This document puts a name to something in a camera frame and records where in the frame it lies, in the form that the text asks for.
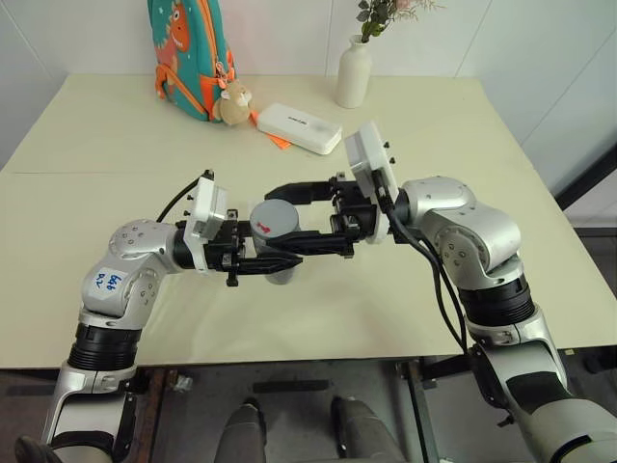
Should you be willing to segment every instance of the cartoon dinosaur print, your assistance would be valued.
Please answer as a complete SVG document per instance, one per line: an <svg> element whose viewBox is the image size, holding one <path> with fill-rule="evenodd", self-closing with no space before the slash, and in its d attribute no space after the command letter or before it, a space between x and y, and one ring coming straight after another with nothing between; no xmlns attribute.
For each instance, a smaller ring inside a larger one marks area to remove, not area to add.
<svg viewBox="0 0 617 463"><path fill-rule="evenodd" d="M168 66L177 75L177 51L188 51L191 43L188 20L181 0L172 1L172 15L169 17L169 23L165 28L167 37L162 43L156 45L156 58L160 65ZM173 79L168 81L167 71L159 66L156 68L156 83L154 85L160 98L165 98L163 90L163 83L165 81L168 82L168 91L172 94L174 91L174 81Z"/></svg>

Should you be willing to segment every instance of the white vase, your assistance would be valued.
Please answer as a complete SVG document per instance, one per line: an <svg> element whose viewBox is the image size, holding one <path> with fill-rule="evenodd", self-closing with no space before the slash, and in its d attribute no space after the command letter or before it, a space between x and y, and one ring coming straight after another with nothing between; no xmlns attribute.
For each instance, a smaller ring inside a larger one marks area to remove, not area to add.
<svg viewBox="0 0 617 463"><path fill-rule="evenodd" d="M364 101L373 60L362 36L352 36L349 42L351 47L341 55L338 65L335 101L343 108L357 108Z"/></svg>

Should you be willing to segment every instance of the white power bank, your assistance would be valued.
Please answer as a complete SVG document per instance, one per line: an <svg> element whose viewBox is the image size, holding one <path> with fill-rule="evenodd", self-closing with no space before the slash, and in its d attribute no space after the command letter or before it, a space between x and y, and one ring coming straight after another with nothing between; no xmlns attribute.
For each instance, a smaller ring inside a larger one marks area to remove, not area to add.
<svg viewBox="0 0 617 463"><path fill-rule="evenodd" d="M257 128L317 154L330 154L342 135L340 125L280 103L259 113Z"/></svg>

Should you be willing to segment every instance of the orange tag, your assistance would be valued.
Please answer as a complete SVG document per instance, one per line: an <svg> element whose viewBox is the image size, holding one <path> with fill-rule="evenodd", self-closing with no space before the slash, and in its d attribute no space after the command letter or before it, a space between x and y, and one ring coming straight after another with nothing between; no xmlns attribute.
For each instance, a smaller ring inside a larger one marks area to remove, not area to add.
<svg viewBox="0 0 617 463"><path fill-rule="evenodd" d="M257 111L251 111L250 119L253 122L253 125L255 127L257 127L258 117L259 117L259 114L257 113ZM284 150L285 148L289 148L291 146L291 143L288 142L287 140L284 140L283 138L279 138L276 135L272 135L271 133L266 133L266 135L268 136L270 140L272 140L272 143L274 143L281 150Z"/></svg>

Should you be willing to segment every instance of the red mark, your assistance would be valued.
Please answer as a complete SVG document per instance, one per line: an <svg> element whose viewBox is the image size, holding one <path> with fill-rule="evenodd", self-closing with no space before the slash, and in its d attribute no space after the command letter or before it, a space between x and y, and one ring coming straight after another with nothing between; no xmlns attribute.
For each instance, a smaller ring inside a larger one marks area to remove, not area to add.
<svg viewBox="0 0 617 463"><path fill-rule="evenodd" d="M269 233L270 232L270 227L266 227L265 225L263 225L261 222L257 222L257 226L261 228L261 230L264 233Z"/></svg>

